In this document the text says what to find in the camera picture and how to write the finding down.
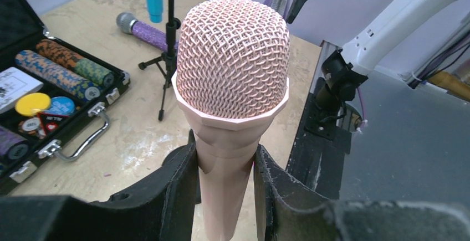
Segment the pink microphone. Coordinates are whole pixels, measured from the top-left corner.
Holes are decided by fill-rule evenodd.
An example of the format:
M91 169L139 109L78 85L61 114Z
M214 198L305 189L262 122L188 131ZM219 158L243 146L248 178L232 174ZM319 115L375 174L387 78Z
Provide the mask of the pink microphone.
M208 0L182 26L175 96L196 142L209 240L234 235L260 138L289 98L283 17L251 0Z

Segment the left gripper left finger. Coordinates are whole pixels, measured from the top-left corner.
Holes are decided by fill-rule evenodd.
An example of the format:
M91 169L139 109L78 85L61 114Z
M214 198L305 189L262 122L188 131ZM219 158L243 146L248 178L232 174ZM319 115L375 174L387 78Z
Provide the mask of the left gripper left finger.
M68 195L1 198L2 240L190 240L197 192L195 144L105 202Z

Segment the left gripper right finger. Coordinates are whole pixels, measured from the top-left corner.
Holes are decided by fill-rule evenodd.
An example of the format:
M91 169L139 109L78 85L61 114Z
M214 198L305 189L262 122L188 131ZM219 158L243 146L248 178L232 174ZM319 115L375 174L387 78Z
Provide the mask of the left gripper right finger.
M254 164L258 240L468 240L460 205L330 200L283 170L259 145Z

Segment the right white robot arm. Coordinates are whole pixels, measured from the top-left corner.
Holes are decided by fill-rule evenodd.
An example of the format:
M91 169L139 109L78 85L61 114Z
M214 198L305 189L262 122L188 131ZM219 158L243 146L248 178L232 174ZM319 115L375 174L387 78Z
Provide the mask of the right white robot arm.
M436 13L457 0L393 0L355 38L322 64L325 84L315 102L324 112L338 112L381 59Z

